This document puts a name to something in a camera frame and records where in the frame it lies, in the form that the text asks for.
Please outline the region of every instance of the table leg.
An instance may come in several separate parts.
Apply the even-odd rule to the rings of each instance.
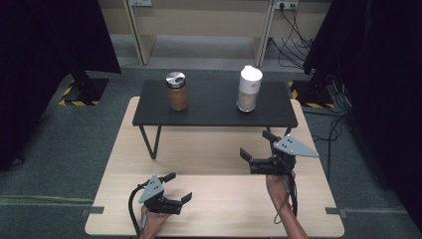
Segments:
[[[148,137],[146,136],[146,132],[145,132],[145,129],[143,128],[143,125],[140,125],[139,129],[140,129],[140,132],[142,133],[143,140],[145,141],[146,147],[148,148],[148,152],[149,152],[149,155],[151,156],[151,159],[155,159],[157,156],[157,151],[158,151],[158,142],[159,142],[159,135],[161,133],[161,125],[159,125],[157,129],[154,150],[152,150],[151,145],[149,144],[149,140],[148,140]]]

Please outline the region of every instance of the electrical cord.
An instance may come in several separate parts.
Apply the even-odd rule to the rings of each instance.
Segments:
[[[282,202],[282,205],[280,206],[280,208],[276,208],[277,209],[277,215],[274,218],[275,224],[280,224],[282,222],[281,211],[282,211],[283,207],[285,207],[286,203],[289,201],[289,197],[292,198],[292,211],[293,211],[295,217],[298,216],[298,189],[296,187],[295,178],[293,177],[292,173],[289,173],[287,175],[287,177],[288,177],[288,180],[289,180],[288,182],[283,180],[287,195],[286,195],[285,200]]]
[[[279,48],[278,46],[277,46],[277,44],[276,44],[276,42],[274,41],[274,39],[271,39],[271,41],[273,42],[273,44],[276,46],[276,48],[279,50],[279,65],[280,66],[282,66],[282,67],[290,67],[290,68],[297,68],[297,69],[301,69],[301,70],[303,70],[304,69],[304,67],[303,67],[303,63],[304,63],[304,61],[305,61],[305,59],[303,58],[303,57],[306,57],[307,56],[307,54],[305,54],[304,52],[302,52],[301,50],[300,50],[300,48],[298,47],[298,45],[295,43],[295,41],[292,39],[292,35],[293,35],[293,33],[294,32],[296,32],[297,34],[298,34],[298,36],[300,37],[300,41],[303,43],[303,45],[305,46],[305,48],[306,48],[306,50],[307,50],[307,52],[309,52],[309,47],[310,47],[310,45],[308,44],[308,42],[302,37],[302,35],[301,35],[301,33],[300,33],[300,30],[299,30],[299,26],[298,26],[298,23],[297,23],[297,9],[296,9],[296,5],[295,4],[293,4],[293,6],[292,6],[292,8],[293,8],[293,19],[294,19],[294,22],[292,23],[287,17],[286,17],[286,15],[285,15],[285,13],[284,13],[284,8],[285,8],[285,4],[284,3],[281,3],[280,4],[280,12],[281,12],[281,14],[282,14],[282,16],[285,18],[285,20],[289,23],[289,25],[291,25],[292,26],[292,29],[291,29],[291,32],[290,32],[290,34],[289,34],[289,37],[287,38],[287,40],[285,41],[285,39],[283,39],[282,38],[282,42],[283,42],[283,46],[282,46],[282,48]],[[300,55],[302,55],[303,57],[301,57],[301,56],[298,56],[298,54],[296,54],[296,53],[294,53],[291,49],[290,49],[290,47],[288,46],[288,43],[289,43],[289,41],[291,41],[292,42],[292,44],[294,45],[294,47],[297,49],[297,51],[300,53]],[[290,61],[292,64],[293,64],[293,66],[286,66],[286,65],[283,65],[282,63],[281,63],[281,56],[283,56],[286,60],[288,60],[288,61]]]
[[[341,66],[340,66],[340,59],[339,57],[337,57],[337,74],[338,74],[338,79],[337,78],[333,78],[332,80],[332,85],[334,86],[334,89],[337,93],[339,93],[340,95],[340,99],[341,101],[345,104],[345,107],[349,110],[351,110],[352,108],[352,104],[350,102],[350,100],[348,99],[348,91],[345,88],[344,82],[342,80],[341,77]],[[341,86],[341,91],[337,88],[335,80],[338,80]]]
[[[140,237],[141,230],[139,229],[139,225],[137,224],[136,217],[134,216],[134,213],[133,213],[133,198],[134,198],[134,195],[136,195],[137,191],[139,191],[143,187],[144,187],[143,184],[142,185],[138,184],[137,187],[133,189],[133,191],[131,192],[129,196],[129,200],[128,200],[128,209],[129,209],[130,219],[133,223],[134,230],[136,231],[137,238]]]
[[[328,116],[328,117],[338,117],[331,114],[322,114],[322,113],[311,113],[311,112],[305,112],[305,114],[315,114],[315,115],[321,115],[321,116]],[[338,119],[333,120],[330,123],[331,130],[329,131],[328,138],[320,137],[317,135],[312,135],[314,141],[317,140],[323,140],[328,142],[328,156],[327,156],[327,163],[326,163],[326,179],[329,182],[330,180],[330,168],[331,168],[331,143],[335,140],[337,140],[342,135],[342,127],[344,123],[342,123],[339,127],[339,130],[337,130],[337,125],[347,116],[349,116],[349,111],[347,113],[341,115],[338,117]]]

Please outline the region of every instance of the wooden table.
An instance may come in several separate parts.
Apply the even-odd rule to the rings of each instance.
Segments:
[[[137,184],[152,174],[164,176],[176,172],[176,178],[164,183],[164,195],[180,200],[193,192],[180,215],[171,216],[158,236],[174,237],[280,237],[286,236],[268,196],[265,176],[249,174],[249,166],[239,155],[243,147],[254,158],[270,156],[270,147],[262,138],[263,127],[164,126],[160,154],[151,160],[132,119],[139,98],[132,98],[112,149],[86,231],[91,235],[135,235],[127,201]],[[292,100],[299,126],[292,135],[315,149],[301,106]],[[146,126],[153,136],[156,126]],[[283,135],[285,128],[272,128]],[[335,208],[320,161],[297,157],[298,218],[312,237],[339,237],[344,228],[339,215],[326,214]],[[133,208],[140,217],[136,195]]]

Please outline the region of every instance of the glass jar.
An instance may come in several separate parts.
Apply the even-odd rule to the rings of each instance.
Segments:
[[[183,73],[173,72],[167,75],[166,84],[170,107],[175,111],[183,111],[187,108],[186,81]]]

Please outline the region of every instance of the human arm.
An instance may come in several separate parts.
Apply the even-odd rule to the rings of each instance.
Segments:
[[[171,216],[171,214],[149,212],[145,205],[142,205],[140,211],[141,223],[144,222],[144,225],[141,225],[143,228],[141,228],[139,239],[155,238],[164,222]]]
[[[266,175],[267,190],[270,198],[279,213],[288,237],[290,239],[309,238],[292,211],[285,180],[288,180],[286,176]]]

